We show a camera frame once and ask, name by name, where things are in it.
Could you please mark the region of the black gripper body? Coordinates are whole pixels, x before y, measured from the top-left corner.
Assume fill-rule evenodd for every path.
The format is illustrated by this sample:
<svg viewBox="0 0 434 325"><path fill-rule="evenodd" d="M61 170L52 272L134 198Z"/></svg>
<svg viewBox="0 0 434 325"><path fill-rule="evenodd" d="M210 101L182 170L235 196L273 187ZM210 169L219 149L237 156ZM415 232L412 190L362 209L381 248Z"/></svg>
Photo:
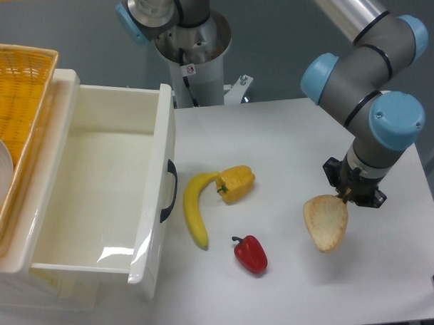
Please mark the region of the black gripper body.
<svg viewBox="0 0 434 325"><path fill-rule="evenodd" d="M380 178L366 178L361 176L361 168L351 167L347 156L342 160L341 167L341 189L337 190L339 198L343 201L353 200L353 196L359 190L365 190L370 187L378 186L378 182L381 181Z"/></svg>

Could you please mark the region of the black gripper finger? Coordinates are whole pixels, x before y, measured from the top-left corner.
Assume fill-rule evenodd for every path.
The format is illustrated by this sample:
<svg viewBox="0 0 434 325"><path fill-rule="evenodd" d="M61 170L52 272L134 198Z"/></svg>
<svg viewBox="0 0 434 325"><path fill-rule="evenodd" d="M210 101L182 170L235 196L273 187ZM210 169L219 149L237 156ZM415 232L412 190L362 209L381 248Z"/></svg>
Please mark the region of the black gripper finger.
<svg viewBox="0 0 434 325"><path fill-rule="evenodd" d="M353 196L353 202L359 207L380 208L386 201L386 196L378 186L359 190Z"/></svg>
<svg viewBox="0 0 434 325"><path fill-rule="evenodd" d="M323 165L324 173L330 186L335 187L336 190L340 190L342 185L341 167L341 161L334 157L330 157Z"/></svg>

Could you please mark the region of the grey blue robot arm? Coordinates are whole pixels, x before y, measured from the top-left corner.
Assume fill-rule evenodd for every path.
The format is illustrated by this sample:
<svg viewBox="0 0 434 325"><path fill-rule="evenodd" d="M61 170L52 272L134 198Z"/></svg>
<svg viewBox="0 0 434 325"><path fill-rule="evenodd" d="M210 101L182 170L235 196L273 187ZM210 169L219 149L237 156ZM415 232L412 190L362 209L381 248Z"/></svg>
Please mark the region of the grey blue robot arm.
<svg viewBox="0 0 434 325"><path fill-rule="evenodd" d="M320 55L301 78L302 92L354 137L345 157L327 160L324 172L344 202L378 208L386 198L380 182L425 125L418 99L381 88L426 50L428 32L378 0L313 1L354 47L345 58ZM153 42L167 61L178 107L241 101L245 78L224 90L231 31L210 0L124 0L116 14L134 42Z"/></svg>

